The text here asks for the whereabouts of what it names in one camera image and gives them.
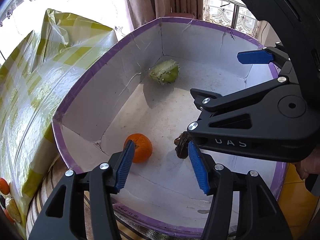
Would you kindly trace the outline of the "person's right hand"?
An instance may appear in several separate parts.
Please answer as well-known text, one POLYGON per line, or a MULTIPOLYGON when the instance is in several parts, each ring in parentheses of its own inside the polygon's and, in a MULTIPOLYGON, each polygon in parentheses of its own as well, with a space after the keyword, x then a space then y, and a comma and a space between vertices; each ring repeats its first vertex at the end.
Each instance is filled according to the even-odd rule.
POLYGON ((310 174, 320 174, 320 150, 315 148, 304 160, 294 163, 301 180, 308 178, 310 174))

